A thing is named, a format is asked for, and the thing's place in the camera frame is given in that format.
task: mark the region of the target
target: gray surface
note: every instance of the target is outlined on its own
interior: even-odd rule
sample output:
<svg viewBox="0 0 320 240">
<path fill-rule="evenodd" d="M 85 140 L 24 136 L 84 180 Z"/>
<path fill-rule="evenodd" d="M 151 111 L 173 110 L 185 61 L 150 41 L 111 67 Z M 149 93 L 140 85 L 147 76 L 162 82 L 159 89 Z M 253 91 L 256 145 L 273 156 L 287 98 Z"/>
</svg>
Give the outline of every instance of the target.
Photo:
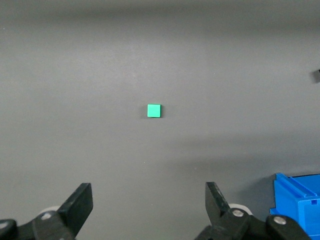
<svg viewBox="0 0 320 240">
<path fill-rule="evenodd" d="M 264 219 L 320 172 L 320 2 L 209 2 L 1 1 L 0 218 L 91 182 L 79 240 L 192 240 L 206 181 Z"/>
</svg>

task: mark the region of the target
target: blue container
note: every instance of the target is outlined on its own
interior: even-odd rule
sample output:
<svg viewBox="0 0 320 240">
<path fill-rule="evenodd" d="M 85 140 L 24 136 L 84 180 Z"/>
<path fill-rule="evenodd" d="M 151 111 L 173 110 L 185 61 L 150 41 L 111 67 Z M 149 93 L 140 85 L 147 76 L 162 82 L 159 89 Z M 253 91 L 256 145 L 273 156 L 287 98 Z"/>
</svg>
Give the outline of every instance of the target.
<svg viewBox="0 0 320 240">
<path fill-rule="evenodd" d="M 287 177 L 276 174 L 275 208 L 271 214 L 296 220 L 313 239 L 320 240 L 320 174 Z"/>
</svg>

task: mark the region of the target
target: green cube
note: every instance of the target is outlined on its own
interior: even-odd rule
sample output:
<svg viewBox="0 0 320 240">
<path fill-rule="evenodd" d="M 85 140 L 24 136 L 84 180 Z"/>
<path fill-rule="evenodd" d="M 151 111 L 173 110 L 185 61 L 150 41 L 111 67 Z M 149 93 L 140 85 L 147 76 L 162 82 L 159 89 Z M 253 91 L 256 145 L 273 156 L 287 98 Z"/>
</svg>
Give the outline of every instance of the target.
<svg viewBox="0 0 320 240">
<path fill-rule="evenodd" d="M 160 118 L 160 116 L 161 116 L 161 104 L 148 104 L 147 117 Z"/>
</svg>

